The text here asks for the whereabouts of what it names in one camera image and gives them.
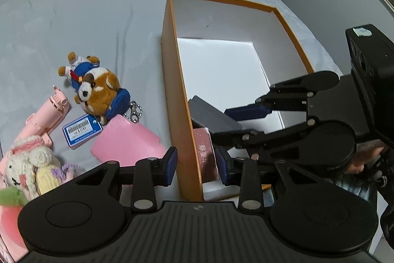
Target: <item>price tag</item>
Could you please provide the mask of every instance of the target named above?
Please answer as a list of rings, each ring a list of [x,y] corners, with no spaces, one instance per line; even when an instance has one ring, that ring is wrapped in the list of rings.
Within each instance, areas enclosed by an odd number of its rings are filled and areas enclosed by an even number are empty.
[[[74,149],[102,131],[96,117],[85,114],[71,123],[63,126],[63,134],[67,144]]]

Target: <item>bed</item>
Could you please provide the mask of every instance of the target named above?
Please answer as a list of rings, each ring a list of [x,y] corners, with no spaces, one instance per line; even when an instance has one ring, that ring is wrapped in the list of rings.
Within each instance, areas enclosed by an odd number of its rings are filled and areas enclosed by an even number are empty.
[[[115,72],[124,88],[143,108],[141,123],[166,147],[169,135],[160,36],[166,0],[0,0],[0,144],[5,153],[27,117],[52,91],[62,89],[71,110],[62,125],[83,114],[73,101],[74,90],[58,76],[67,54],[95,55]],[[280,0],[251,0],[275,6],[289,23],[312,66],[339,68],[310,30]],[[99,164],[90,154],[93,140],[71,150],[62,126],[52,132],[54,151],[81,171]],[[159,188],[159,201],[178,199],[176,178]]]

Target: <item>knitted bunny doll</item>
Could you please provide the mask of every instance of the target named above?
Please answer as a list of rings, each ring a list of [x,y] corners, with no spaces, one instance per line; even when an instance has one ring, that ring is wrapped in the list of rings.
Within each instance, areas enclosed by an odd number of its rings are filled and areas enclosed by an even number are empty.
[[[66,164],[62,168],[43,138],[31,136],[17,141],[9,150],[6,180],[31,201],[72,179],[72,169],[76,167]]]

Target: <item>cardboard box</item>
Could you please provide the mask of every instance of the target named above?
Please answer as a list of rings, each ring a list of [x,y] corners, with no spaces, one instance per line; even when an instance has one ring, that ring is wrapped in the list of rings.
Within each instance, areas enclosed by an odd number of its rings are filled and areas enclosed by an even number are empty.
[[[279,11],[247,0],[167,0],[162,58],[179,190],[190,201],[204,195],[188,99],[198,95],[224,111],[254,102],[270,84],[313,72]],[[273,112],[243,126],[273,132],[302,121],[300,113]]]

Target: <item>barcode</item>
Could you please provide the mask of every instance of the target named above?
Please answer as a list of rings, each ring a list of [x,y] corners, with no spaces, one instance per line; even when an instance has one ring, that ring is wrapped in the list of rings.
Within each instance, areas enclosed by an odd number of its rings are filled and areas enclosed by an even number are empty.
[[[88,125],[88,124],[89,124],[89,121],[86,119],[86,120],[84,120],[82,123],[79,123],[79,124],[77,124],[77,125],[74,125],[73,127],[70,127],[70,128],[68,129],[68,133],[71,134],[71,133],[73,133],[73,132],[79,130],[81,127],[84,127],[84,126],[86,126],[86,125]]]

